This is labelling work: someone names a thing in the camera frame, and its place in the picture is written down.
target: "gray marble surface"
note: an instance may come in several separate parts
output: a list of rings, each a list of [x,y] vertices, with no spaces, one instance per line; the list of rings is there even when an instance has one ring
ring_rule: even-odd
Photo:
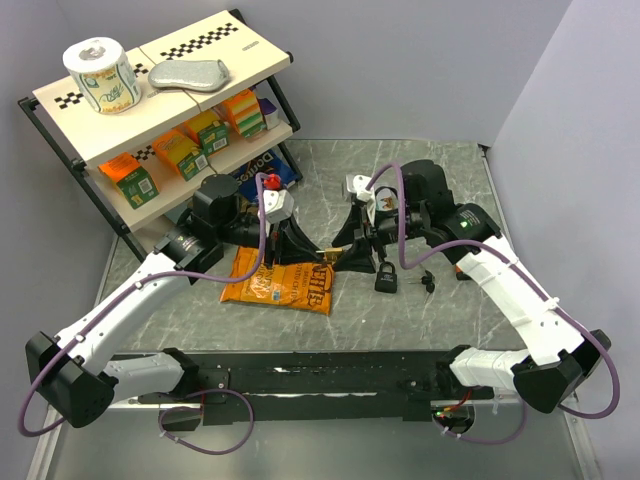
[[[442,165],[456,201],[476,202],[500,223],[481,151],[472,143],[375,140],[292,140],[287,142],[305,179],[292,188],[297,218],[320,247],[331,240],[347,217],[341,182],[347,173],[371,175],[393,159],[428,158]],[[395,185],[393,174],[379,184]],[[407,257],[424,251],[424,241],[409,243]],[[397,249],[388,248],[389,258]],[[228,275],[235,248],[213,269]],[[137,260],[123,242],[116,247],[106,279],[108,295],[133,273]],[[336,274],[331,314],[238,303],[220,303],[223,286],[199,281],[168,300],[123,345],[123,351],[165,347],[194,350],[368,350],[448,349],[459,344],[483,348],[522,348],[515,330],[473,282],[458,282],[444,256],[429,260],[436,291],[427,297],[419,269],[399,271],[398,293],[373,289],[374,276]]]

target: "padlock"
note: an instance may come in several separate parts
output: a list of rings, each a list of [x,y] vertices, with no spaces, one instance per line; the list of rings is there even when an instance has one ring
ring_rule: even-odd
[[[390,267],[390,272],[385,272],[385,267]],[[382,262],[378,269],[375,284],[376,292],[396,293],[398,291],[398,275],[396,275],[396,267],[391,262]]]

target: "white wall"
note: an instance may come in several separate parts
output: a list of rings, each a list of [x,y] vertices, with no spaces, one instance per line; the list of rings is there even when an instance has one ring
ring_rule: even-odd
[[[0,15],[0,465],[24,478],[37,440],[16,429],[29,384],[24,345],[55,334],[93,303],[110,230],[22,113],[16,101],[64,75],[61,52],[72,36],[47,0],[3,2]],[[42,426],[38,398],[28,425]]]
[[[574,0],[489,150],[518,252],[562,305],[611,337],[620,408],[588,423],[607,479],[638,478],[640,3]],[[603,366],[580,389],[606,405]]]
[[[58,0],[132,48],[222,9],[285,50],[301,138],[493,143],[570,0]]]

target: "orange snack bag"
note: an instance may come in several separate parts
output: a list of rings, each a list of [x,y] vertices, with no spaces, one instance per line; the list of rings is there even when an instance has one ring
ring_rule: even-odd
[[[247,273],[256,261],[258,250],[239,247],[233,261],[232,277]],[[297,263],[260,265],[258,271],[242,283],[230,283],[222,291],[221,302],[264,303],[329,315],[333,268],[328,264]]]

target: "black shelf frame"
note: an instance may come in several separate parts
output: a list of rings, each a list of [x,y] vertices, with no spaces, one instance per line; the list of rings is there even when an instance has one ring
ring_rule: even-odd
[[[244,17],[238,9],[230,10],[229,13],[246,25]],[[289,54],[291,63],[293,63],[293,55],[291,54],[291,52],[287,53]],[[269,88],[280,104],[280,107],[287,117],[287,121],[289,122],[289,125],[291,126],[293,132],[295,133],[300,130],[300,122],[298,121],[298,117],[296,117],[295,112],[291,108],[291,105],[289,104],[287,97],[282,91],[282,88],[280,88],[280,84],[276,80],[275,76],[271,75],[259,83],[262,83],[264,81],[268,83]],[[111,209],[105,204],[102,198],[100,198],[93,184],[88,181],[89,174],[85,171],[85,161],[81,158],[69,158],[62,147],[60,147],[58,142],[53,138],[51,132],[49,132],[40,118],[38,118],[38,115],[36,114],[36,110],[40,105],[38,99],[35,97],[25,97],[18,100],[18,105],[25,113],[27,118],[31,121],[31,123],[33,123],[33,125],[36,127],[40,135],[42,135],[44,140],[49,144],[53,152],[60,159],[65,168],[69,171],[74,180],[78,183],[78,185],[80,185],[80,188],[82,188],[84,193],[86,193],[86,195],[89,197],[91,203],[95,205],[100,214],[111,226],[111,229],[115,232],[116,235],[118,235],[119,238],[121,238],[125,242],[125,244],[131,249],[136,258],[140,262],[142,262],[147,256],[148,252],[145,252],[144,249],[138,244],[138,242],[135,240],[135,237],[133,236],[133,233],[131,232],[131,229],[129,229],[127,224],[122,220],[122,218],[120,218],[117,213],[111,211]],[[298,181],[302,180],[302,171],[300,170],[300,167],[291,155],[291,152],[287,148],[284,141],[278,143],[277,146],[282,154],[283,160],[298,176]]]

